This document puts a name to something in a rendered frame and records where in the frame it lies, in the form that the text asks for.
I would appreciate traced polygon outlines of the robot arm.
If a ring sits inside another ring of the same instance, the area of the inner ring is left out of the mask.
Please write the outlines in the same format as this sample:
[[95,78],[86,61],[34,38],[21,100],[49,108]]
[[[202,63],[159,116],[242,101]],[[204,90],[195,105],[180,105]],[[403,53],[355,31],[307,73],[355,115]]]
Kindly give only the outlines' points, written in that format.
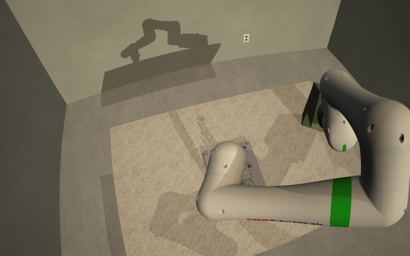
[[[248,156],[237,142],[210,153],[196,197],[210,220],[260,220],[384,228],[404,215],[410,178],[410,110],[373,94],[342,70],[320,80],[317,118],[335,151],[360,146],[361,175],[285,186],[240,185]],[[322,108],[321,108],[322,107]]]

